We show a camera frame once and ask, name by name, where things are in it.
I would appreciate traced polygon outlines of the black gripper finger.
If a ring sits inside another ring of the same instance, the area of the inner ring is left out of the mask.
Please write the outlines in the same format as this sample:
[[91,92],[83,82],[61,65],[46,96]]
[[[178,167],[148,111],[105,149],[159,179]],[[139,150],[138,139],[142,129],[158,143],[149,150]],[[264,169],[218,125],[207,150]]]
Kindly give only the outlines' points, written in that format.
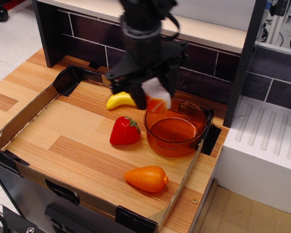
[[136,106],[140,110],[146,109],[146,98],[142,86],[139,84],[133,84],[129,86],[129,94],[134,100]]
[[165,90],[170,94],[171,97],[174,96],[177,89],[177,81],[179,75],[179,65],[170,64],[162,67],[159,74],[159,80]]

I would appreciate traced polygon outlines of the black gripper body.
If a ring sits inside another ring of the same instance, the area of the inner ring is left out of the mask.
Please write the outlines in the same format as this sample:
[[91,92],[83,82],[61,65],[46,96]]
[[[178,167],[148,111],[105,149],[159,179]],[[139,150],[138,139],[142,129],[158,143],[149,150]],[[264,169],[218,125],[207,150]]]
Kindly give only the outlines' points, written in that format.
[[126,91],[129,86],[159,78],[163,66],[188,61],[186,41],[175,41],[161,36],[161,29],[137,31],[122,28],[122,40],[126,53],[124,57],[107,73],[114,94]]

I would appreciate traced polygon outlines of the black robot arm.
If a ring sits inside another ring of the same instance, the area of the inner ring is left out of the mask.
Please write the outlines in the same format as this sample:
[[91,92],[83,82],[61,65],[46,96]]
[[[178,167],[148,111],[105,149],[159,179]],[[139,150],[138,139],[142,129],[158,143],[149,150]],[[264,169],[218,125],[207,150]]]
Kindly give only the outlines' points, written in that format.
[[161,34],[175,0],[122,0],[120,17],[125,56],[106,75],[114,94],[130,94],[138,109],[163,113],[171,108],[179,67],[188,61],[186,41]]

